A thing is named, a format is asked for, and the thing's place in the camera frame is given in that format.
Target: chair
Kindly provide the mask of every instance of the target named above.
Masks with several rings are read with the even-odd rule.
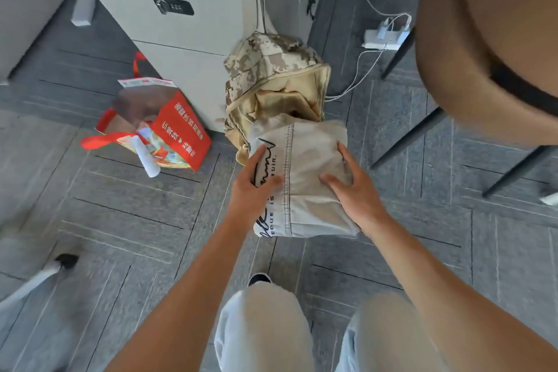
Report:
[[[416,26],[382,79],[416,41],[419,75],[439,108],[371,168],[405,150],[446,115],[508,143],[539,145],[483,192],[483,197],[490,197],[558,147],[558,68],[554,66],[558,33],[551,32],[558,4],[553,0],[420,0],[418,7]],[[538,31],[545,28],[550,32]]]

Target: gray fabric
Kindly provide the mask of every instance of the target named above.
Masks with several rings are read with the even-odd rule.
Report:
[[[262,237],[354,236],[360,229],[347,216],[335,194],[319,179],[322,172],[346,184],[352,174],[337,150],[346,144],[345,125],[339,121],[312,122],[281,114],[254,123],[248,136],[252,155],[265,144],[267,151],[255,172],[255,185],[284,174],[283,189],[272,196],[254,224]]]

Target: gray carpet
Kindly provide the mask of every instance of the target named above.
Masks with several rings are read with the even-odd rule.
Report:
[[[416,9],[417,0],[373,0]],[[76,269],[49,279],[0,314],[0,370],[100,371],[199,253],[220,223],[240,167],[219,134],[201,170],[147,178],[119,146],[79,143],[130,77],[136,48],[99,4],[93,25],[69,22],[72,0],[52,19],[13,77],[0,87],[0,298],[59,253]],[[364,0],[321,0],[310,43],[332,66],[329,94],[353,80],[366,28]],[[376,54],[364,55],[360,75]],[[389,61],[391,53],[380,59]],[[347,125],[363,168],[435,108],[409,53],[385,82],[374,70],[326,105]],[[558,210],[538,196],[551,186],[550,158],[487,202],[480,192],[528,153],[444,120],[371,173],[383,200],[459,277],[558,346]],[[337,363],[355,306],[402,291],[365,238],[259,239],[249,235],[225,299],[251,271],[294,291],[312,328],[320,371]],[[203,370],[216,371],[212,344]]]

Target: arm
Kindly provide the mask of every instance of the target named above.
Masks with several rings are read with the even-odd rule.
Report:
[[[252,185],[262,145],[234,181],[223,223],[182,278],[107,367],[108,372],[198,371],[238,253],[269,196],[282,184]]]
[[[380,250],[450,367],[475,372],[557,370],[558,350],[432,256],[389,216],[370,177],[341,143],[339,151],[354,184],[344,185],[329,175],[320,179]]]

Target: drawer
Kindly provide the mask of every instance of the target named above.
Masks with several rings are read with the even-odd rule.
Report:
[[[153,0],[100,0],[132,40],[182,49],[228,55],[257,26],[256,0],[183,1],[193,15],[163,14]]]
[[[225,118],[226,56],[143,42],[136,43],[162,78],[182,90],[206,128],[223,132]]]

